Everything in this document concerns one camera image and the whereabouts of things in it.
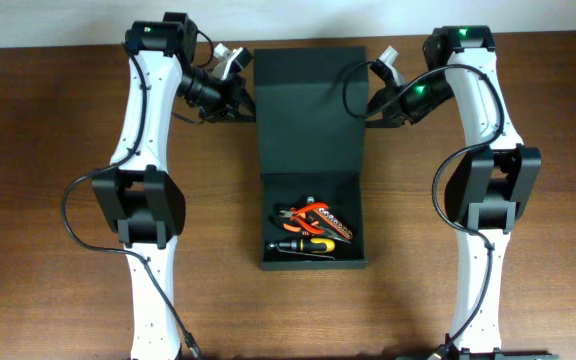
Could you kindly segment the dark green box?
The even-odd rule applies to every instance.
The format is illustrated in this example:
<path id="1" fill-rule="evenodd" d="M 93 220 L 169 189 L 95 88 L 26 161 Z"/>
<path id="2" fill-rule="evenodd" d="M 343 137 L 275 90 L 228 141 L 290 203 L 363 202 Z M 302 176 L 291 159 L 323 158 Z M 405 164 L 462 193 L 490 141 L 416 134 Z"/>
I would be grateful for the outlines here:
<path id="1" fill-rule="evenodd" d="M 344 106 L 368 100 L 362 47 L 259 49 L 254 60 L 262 181 L 262 260 L 266 271 L 360 269 L 366 264 L 361 170 L 365 128 Z M 281 254 L 272 242 L 313 238 L 275 225 L 281 208 L 307 197 L 325 202 L 354 233 L 334 260 Z"/>

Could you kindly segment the small orange cutting pliers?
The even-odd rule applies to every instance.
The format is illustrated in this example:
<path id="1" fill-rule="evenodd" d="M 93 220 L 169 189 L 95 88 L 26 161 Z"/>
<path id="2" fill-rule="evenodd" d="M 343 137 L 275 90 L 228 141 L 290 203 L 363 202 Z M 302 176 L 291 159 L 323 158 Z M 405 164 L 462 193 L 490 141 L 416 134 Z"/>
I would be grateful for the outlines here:
<path id="1" fill-rule="evenodd" d="M 307 222 L 305 211 L 307 210 L 306 205 L 301 208 L 292 207 L 290 209 L 282 208 L 279 209 L 274 217 L 273 221 L 284 230 L 289 232 L 306 234 L 306 235 L 322 235 L 323 231 L 313 228 Z"/>

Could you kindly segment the orange black long-nose pliers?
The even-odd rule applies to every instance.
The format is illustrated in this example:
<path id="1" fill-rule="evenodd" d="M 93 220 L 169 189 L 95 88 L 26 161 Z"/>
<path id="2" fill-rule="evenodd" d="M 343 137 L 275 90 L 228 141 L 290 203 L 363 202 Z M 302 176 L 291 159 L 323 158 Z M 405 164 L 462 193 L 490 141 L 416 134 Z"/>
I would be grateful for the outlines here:
<path id="1" fill-rule="evenodd" d="M 324 202 L 313 202 L 301 208 L 281 208 L 270 217 L 278 227 L 309 237 L 328 238 L 352 243 L 354 233 Z"/>

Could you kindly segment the orange socket bit rail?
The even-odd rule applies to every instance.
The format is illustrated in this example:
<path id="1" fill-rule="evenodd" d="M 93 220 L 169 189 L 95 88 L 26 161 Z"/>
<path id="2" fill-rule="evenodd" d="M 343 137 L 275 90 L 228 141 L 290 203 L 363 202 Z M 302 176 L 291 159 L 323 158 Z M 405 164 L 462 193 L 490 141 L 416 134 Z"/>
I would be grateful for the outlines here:
<path id="1" fill-rule="evenodd" d="M 353 241 L 352 230 L 332 212 L 328 204 L 310 196 L 306 198 L 306 207 L 305 216 L 310 226 L 322 230 L 327 237 L 338 241 Z"/>

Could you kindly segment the silver combination wrench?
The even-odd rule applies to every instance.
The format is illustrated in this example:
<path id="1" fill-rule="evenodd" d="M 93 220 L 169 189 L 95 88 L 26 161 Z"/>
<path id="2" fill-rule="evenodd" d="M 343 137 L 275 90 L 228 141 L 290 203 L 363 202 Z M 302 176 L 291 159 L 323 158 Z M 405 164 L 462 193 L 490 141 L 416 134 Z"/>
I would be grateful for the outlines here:
<path id="1" fill-rule="evenodd" d="M 271 243 L 269 250 L 274 250 L 281 254 L 296 255 L 301 257 L 334 260 L 330 253 L 334 248 L 329 249 L 327 245 L 315 244 L 302 246 L 300 243 Z"/>

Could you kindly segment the yellow black screwdriver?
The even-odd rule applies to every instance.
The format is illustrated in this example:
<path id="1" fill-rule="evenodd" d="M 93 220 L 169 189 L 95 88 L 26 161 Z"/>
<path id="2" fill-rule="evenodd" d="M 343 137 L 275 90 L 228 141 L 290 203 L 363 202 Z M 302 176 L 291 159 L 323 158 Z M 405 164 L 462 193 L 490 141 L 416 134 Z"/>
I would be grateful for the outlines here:
<path id="1" fill-rule="evenodd" d="M 335 250 L 335 242 L 327 238 L 293 239 L 268 244 L 269 249 L 284 253 L 328 255 Z"/>

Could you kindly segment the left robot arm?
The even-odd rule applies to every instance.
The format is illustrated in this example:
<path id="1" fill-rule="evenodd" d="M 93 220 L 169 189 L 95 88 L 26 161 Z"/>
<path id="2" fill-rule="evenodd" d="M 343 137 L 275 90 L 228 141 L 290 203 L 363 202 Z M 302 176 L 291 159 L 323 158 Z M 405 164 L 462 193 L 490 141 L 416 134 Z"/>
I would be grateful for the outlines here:
<path id="1" fill-rule="evenodd" d="M 186 13 L 136 21 L 125 33 L 130 89 L 119 142 L 92 188 L 128 262 L 134 316 L 133 359 L 179 359 L 198 342 L 174 309 L 174 258 L 186 217 L 185 197 L 167 166 L 173 105 L 197 108 L 199 123 L 252 122 L 255 104 L 241 71 L 250 52 L 213 48 L 214 67 L 194 62 L 201 31 Z"/>

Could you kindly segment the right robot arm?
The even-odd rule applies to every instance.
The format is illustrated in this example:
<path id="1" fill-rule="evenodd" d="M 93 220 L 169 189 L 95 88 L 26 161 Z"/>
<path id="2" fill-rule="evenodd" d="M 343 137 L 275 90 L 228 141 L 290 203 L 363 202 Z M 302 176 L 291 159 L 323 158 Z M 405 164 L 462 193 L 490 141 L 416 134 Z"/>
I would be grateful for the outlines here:
<path id="1" fill-rule="evenodd" d="M 548 360 L 546 350 L 505 351 L 499 330 L 504 256 L 526 208 L 542 164 L 528 147 L 505 105 L 497 72 L 496 44 L 485 25 L 443 26 L 423 44 L 425 73 L 405 81 L 387 47 L 371 64 L 384 86 L 367 105 L 372 128 L 416 124 L 454 99 L 464 148 L 437 169 L 432 203 L 455 230 L 458 247 L 456 306 L 445 340 L 431 359 Z"/>

